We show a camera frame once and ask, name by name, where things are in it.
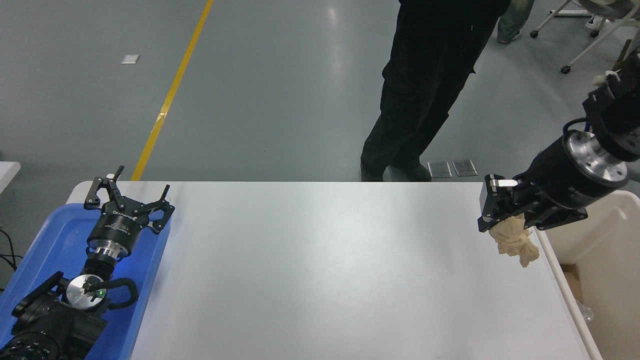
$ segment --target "robotic arm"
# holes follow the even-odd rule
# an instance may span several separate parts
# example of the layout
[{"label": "robotic arm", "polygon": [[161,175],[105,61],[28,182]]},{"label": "robotic arm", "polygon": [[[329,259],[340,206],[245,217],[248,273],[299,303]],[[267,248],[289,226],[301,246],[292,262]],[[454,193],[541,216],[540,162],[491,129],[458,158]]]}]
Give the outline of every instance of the robotic arm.
[{"label": "robotic arm", "polygon": [[[527,171],[484,178],[481,232],[522,213],[526,228],[541,230],[582,220],[586,206],[627,183],[626,162],[640,158],[640,54],[629,56],[582,106],[586,118],[565,125]],[[582,121],[592,133],[568,130]]]},{"label": "robotic arm", "polygon": [[[107,325],[101,316],[137,301],[133,280],[112,280],[111,276],[117,263],[131,255],[142,230],[149,227],[160,233],[174,207],[165,199],[169,185],[150,204],[122,196],[116,182],[123,168],[115,175],[96,177],[84,201],[85,209],[102,214],[87,238],[87,258],[80,274],[66,279],[58,271],[20,301],[12,312],[17,318],[13,338],[0,349],[0,360],[82,360]],[[102,188],[109,201],[100,207],[97,192]],[[149,215],[159,210],[162,218],[150,222]],[[122,286],[129,290],[129,300],[111,302],[109,289]]]}]

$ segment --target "black cable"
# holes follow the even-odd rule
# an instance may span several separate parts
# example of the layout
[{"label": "black cable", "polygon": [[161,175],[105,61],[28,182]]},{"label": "black cable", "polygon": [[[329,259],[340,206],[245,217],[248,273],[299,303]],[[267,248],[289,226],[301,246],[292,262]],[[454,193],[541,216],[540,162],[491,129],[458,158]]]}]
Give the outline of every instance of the black cable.
[{"label": "black cable", "polygon": [[3,259],[6,261],[7,264],[9,264],[9,266],[13,269],[13,271],[16,271],[18,269],[17,266],[15,266],[11,260],[7,259],[4,255],[0,255],[0,259]]},{"label": "black cable", "polygon": [[6,231],[0,229],[0,233],[3,233],[7,240],[9,240],[9,248],[11,248],[11,257],[13,258],[13,266],[16,267],[16,262],[15,262],[15,251],[13,251],[13,241],[11,241],[11,236],[9,236],[9,234],[6,233]]},{"label": "black cable", "polygon": [[587,122],[589,121],[589,119],[587,119],[586,117],[581,117],[579,119],[575,119],[575,120],[571,120],[569,122],[567,122],[563,127],[562,127],[562,134],[566,134],[567,131],[569,131],[569,127],[576,125],[576,124],[580,124],[581,122]]}]

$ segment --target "yellow floor line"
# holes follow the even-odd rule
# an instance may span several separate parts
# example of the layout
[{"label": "yellow floor line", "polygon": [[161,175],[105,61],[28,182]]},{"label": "yellow floor line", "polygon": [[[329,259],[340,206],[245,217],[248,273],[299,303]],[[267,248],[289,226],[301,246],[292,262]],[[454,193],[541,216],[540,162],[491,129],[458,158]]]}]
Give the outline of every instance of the yellow floor line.
[{"label": "yellow floor line", "polygon": [[200,20],[198,21],[198,25],[196,26],[196,29],[193,32],[193,36],[191,36],[189,45],[187,46],[187,51],[184,53],[184,56],[182,57],[182,62],[180,62],[180,67],[178,68],[178,71],[175,73],[175,77],[173,78],[173,83],[169,88],[169,92],[166,94],[166,98],[164,98],[164,104],[160,109],[160,114],[158,114],[156,123],[154,124],[153,129],[151,129],[151,133],[149,134],[149,138],[147,139],[145,148],[142,150],[142,154],[138,159],[138,164],[136,164],[136,168],[133,170],[131,181],[139,181],[140,178],[142,177],[142,173],[145,171],[145,167],[147,166],[147,161],[149,160],[151,151],[154,149],[154,145],[156,144],[156,140],[158,139],[158,135],[160,134],[160,130],[162,129],[162,125],[164,124],[164,119],[166,118],[166,114],[169,112],[169,109],[171,108],[171,103],[173,102],[175,93],[178,91],[178,87],[180,87],[180,82],[182,81],[182,76],[184,75],[184,71],[187,69],[187,65],[189,65],[191,54],[193,53],[193,49],[196,47],[196,43],[198,42],[198,37],[200,36],[200,32],[202,31],[202,27],[204,26],[204,22],[207,20],[207,16],[209,15],[209,10],[211,10],[211,5],[213,5],[213,0],[207,0],[207,4],[204,7],[204,10],[202,11]]}]

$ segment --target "beige rag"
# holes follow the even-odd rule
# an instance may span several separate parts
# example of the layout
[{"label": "beige rag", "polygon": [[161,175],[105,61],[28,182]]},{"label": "beige rag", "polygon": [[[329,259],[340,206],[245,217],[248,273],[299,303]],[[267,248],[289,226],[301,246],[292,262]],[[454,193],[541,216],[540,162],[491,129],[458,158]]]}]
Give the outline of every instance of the beige rag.
[{"label": "beige rag", "polygon": [[489,230],[489,234],[498,243],[498,252],[520,255],[523,268],[540,256],[540,250],[529,239],[529,230],[524,228],[524,214],[499,222]]}]

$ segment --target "black jacket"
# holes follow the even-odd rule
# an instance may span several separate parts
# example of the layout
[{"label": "black jacket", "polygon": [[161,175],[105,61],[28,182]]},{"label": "black jacket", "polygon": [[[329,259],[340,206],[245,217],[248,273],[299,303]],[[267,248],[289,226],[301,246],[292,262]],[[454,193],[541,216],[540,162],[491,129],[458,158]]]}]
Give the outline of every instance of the black jacket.
[{"label": "black jacket", "polygon": [[490,14],[502,16],[511,0],[398,0],[401,4],[433,8],[434,10],[450,10],[460,17]]}]

